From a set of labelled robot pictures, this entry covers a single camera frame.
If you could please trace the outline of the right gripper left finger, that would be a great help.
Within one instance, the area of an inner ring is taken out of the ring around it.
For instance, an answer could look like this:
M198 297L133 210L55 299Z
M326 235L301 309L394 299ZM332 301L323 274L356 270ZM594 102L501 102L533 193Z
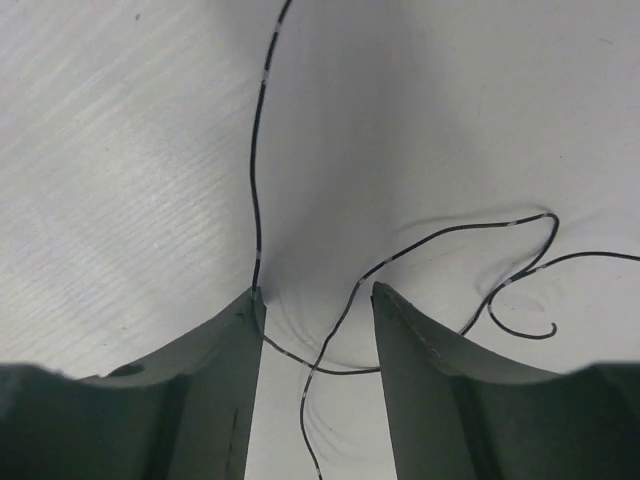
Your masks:
M106 376L1 368L5 479L240 479L266 309L256 291Z

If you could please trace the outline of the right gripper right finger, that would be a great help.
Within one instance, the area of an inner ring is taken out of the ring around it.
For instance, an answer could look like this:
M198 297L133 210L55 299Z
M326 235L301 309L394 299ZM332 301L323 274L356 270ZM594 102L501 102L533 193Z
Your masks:
M556 374L494 353L392 287L371 295L401 479L635 479L639 368Z

